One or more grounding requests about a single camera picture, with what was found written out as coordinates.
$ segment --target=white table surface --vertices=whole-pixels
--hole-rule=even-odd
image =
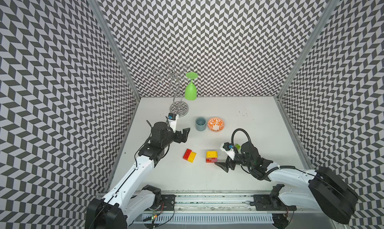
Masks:
[[[187,115],[177,121],[176,130],[190,127],[186,143],[173,142],[165,158],[161,159],[154,170],[144,179],[141,189],[147,184],[164,191],[257,191],[271,190],[276,183],[259,181],[245,173],[240,166],[226,173],[214,163],[206,163],[205,155],[209,150],[218,152],[218,161],[225,162],[226,154],[219,147],[231,141],[231,135],[237,128],[243,128],[251,137],[261,157],[273,160],[280,165],[294,165],[303,168],[295,146],[291,140],[283,118],[273,97],[198,97],[189,105]],[[144,143],[150,133],[148,120],[152,125],[166,121],[172,98],[142,98],[132,121],[127,141],[112,179],[115,186],[134,163],[133,155]],[[221,132],[208,128],[197,131],[195,119],[220,117],[225,127]],[[247,137],[237,132],[234,143],[242,145]],[[197,155],[193,163],[182,157],[186,149]]]

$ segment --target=yellow lego brick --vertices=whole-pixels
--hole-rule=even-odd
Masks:
[[[195,153],[195,152],[191,152],[191,154],[190,154],[189,157],[188,157],[188,161],[189,161],[190,163],[192,163],[193,160],[195,159],[195,156],[196,156],[196,153]]]
[[[207,151],[206,158],[217,158],[217,151]]]

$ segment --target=black cable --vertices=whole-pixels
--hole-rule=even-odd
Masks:
[[[269,171],[267,171],[262,177],[259,177],[255,172],[252,173],[252,170],[250,170],[250,172],[251,172],[251,175],[252,175],[254,178],[256,178],[256,179],[262,181],[262,180],[264,180],[269,174],[271,174],[273,171],[278,170],[278,169],[296,169],[296,167],[294,167],[294,166],[292,166],[292,165],[281,165],[280,167],[274,167],[274,168],[270,169]]]
[[[168,145],[167,152],[163,155],[163,157],[161,157],[161,159],[163,159],[163,158],[167,155],[167,153],[168,153],[168,151],[169,151],[169,146],[170,146],[170,145]]]
[[[95,218],[93,219],[93,221],[91,222],[91,224],[89,225],[88,229],[91,229],[91,226],[92,224],[95,222],[96,218],[100,215],[100,213],[104,210],[104,208],[108,205],[108,203],[112,200],[113,196],[109,199],[109,201],[103,206],[103,208],[101,208],[101,210],[99,211],[99,213],[97,213],[97,215],[95,216]]]
[[[241,165],[240,167],[241,167],[241,169],[243,169],[243,171],[245,171],[246,173],[251,174],[250,172],[246,171],[246,170],[243,168],[242,165]]]
[[[175,206],[172,205],[171,203],[169,203],[169,204],[170,204],[170,205],[172,206],[172,208],[173,208],[173,215],[172,215],[172,217],[171,217],[168,221],[164,222],[163,224],[158,225],[157,227],[166,224],[167,222],[169,222],[170,220],[172,220],[173,216],[175,215]]]
[[[259,172],[259,174],[257,174],[254,171],[254,168],[250,168],[251,167],[250,160],[251,160],[251,156],[249,156],[249,158],[247,160],[247,168],[248,168],[249,174],[251,174],[254,178],[259,180],[262,176],[260,175],[260,172]]]
[[[248,169],[248,174],[252,174],[251,169],[250,169],[250,163],[249,163],[250,160],[251,160],[251,155],[248,156],[248,160],[247,160],[247,164],[246,164],[247,169]]]
[[[121,189],[122,185],[124,185],[124,183],[128,180],[128,178],[129,178],[135,171],[136,171],[136,170],[133,170],[133,171],[129,174],[129,176],[127,177],[127,179],[124,180],[124,182],[120,185],[120,187],[117,189],[117,191],[116,191],[115,193],[118,193],[118,192],[119,192],[119,190]]]
[[[238,129],[234,130],[232,133],[232,137],[231,137],[232,145],[235,147],[235,144],[233,143],[233,138],[235,137],[235,134],[238,131],[242,131],[247,136],[249,144],[251,144],[251,137],[249,137],[248,133],[244,129],[238,128]],[[242,156],[239,155],[239,151],[237,150],[236,147],[234,148],[234,151],[235,151],[235,154],[237,154],[237,157],[239,158],[240,162],[244,165],[245,161],[243,160]]]
[[[139,165],[137,164],[137,159],[136,159],[136,154],[139,152],[139,150],[145,145],[145,144],[147,144],[148,143],[148,141],[150,140],[150,138],[151,138],[151,134],[152,134],[152,132],[151,133],[149,133],[149,136],[148,136],[148,138],[146,139],[146,141],[143,143],[143,145],[141,145],[141,147],[135,152],[135,154],[134,154],[134,158],[135,158],[135,162],[136,162],[136,167],[138,167]]]
[[[289,220],[287,226],[291,223],[292,219],[293,219],[293,215],[295,214],[295,211],[292,212],[292,216],[291,216],[291,219]]]
[[[248,142],[251,143],[251,137],[249,137],[248,133],[244,129],[238,128],[238,129],[234,130],[232,133],[231,143],[233,146],[235,146],[235,144],[233,143],[233,138],[235,137],[235,134],[238,131],[244,132],[244,134],[247,136]]]
[[[168,117],[167,117],[167,116],[166,116],[166,119],[167,119],[167,122],[166,122],[166,123],[167,123],[168,126],[170,127],[170,124],[169,124],[169,121],[168,121]]]

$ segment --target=metal frame edge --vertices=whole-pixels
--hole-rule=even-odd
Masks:
[[[285,108],[281,101],[278,100],[277,97],[275,98],[276,105],[280,111],[281,117],[283,118],[283,121],[285,123],[285,126],[287,127],[287,130],[291,136],[292,142],[295,145],[297,154],[299,154],[300,160],[304,166],[304,169],[310,170],[313,169],[312,163],[310,162],[307,154],[305,153],[304,146],[301,144],[301,140],[299,138],[299,135],[297,135],[296,130],[289,119],[288,114],[285,111]]]
[[[125,136],[124,136],[124,140],[122,141],[122,144],[120,146],[120,149],[119,149],[119,152],[118,152],[118,156],[116,157],[116,160],[115,160],[115,164],[113,165],[112,167],[112,173],[110,174],[109,178],[108,178],[108,181],[106,183],[107,187],[103,188],[103,192],[107,192],[109,190],[109,187],[111,186],[111,183],[112,183],[112,179],[115,175],[115,172],[116,172],[116,169],[118,167],[118,163],[120,161],[120,157],[121,157],[121,154],[122,154],[122,151],[123,151],[123,148],[125,146],[125,142],[127,141],[127,138],[128,138],[128,134],[129,134],[129,130],[131,129],[131,126],[132,126],[132,122],[133,122],[133,119],[135,118],[135,115],[136,115],[136,111],[137,111],[137,108],[139,107],[139,103],[137,103],[136,105],[136,108],[135,110],[133,111],[132,113],[132,117],[131,117],[131,121],[129,122],[129,125],[128,125],[128,129],[125,133]]]
[[[283,86],[281,87],[279,93],[277,94],[277,97],[280,99],[282,98],[285,93],[287,92],[288,88],[291,86],[293,79],[295,78],[296,74],[299,72],[301,66],[305,62],[305,59],[307,58],[308,54],[310,53],[311,49],[313,48],[313,45],[315,44],[316,40],[318,39],[319,35],[325,28],[325,25],[327,25],[327,22],[329,18],[331,17],[333,11],[335,10],[337,4],[340,0],[329,0],[329,2],[326,4],[325,9],[323,13],[321,13],[319,21],[314,26],[312,33],[310,34],[310,37],[307,40],[307,43],[305,43],[299,58],[297,58],[295,64],[292,67],[291,72],[288,74],[287,79],[285,80]]]
[[[121,71],[125,75],[125,78],[127,79],[127,83],[129,87],[131,88],[133,94],[135,97],[140,100],[139,92],[137,91],[137,88],[135,86],[135,83],[132,80],[132,77],[129,73],[129,69],[127,67],[127,64],[124,62],[124,59],[122,58],[122,54],[120,53],[120,50],[116,44],[115,39],[113,38],[112,32],[110,28],[108,27],[108,24],[105,20],[105,17],[101,13],[100,7],[98,5],[98,2],[96,0],[87,0],[89,4],[89,8],[92,10],[93,15],[95,16],[97,22],[99,23],[99,26],[101,28],[101,31],[104,33],[105,39],[107,40],[109,46],[111,47],[111,50],[113,54],[115,55],[115,58],[120,65]]]

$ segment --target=lego block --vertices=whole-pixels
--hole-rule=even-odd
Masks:
[[[196,156],[195,152],[191,151],[190,149],[187,149],[183,156],[183,159],[192,163],[193,160],[195,159],[195,156]]]
[[[217,162],[217,158],[206,158],[205,162],[206,163],[215,163],[215,162]]]
[[[217,158],[217,151],[207,151],[206,158]]]

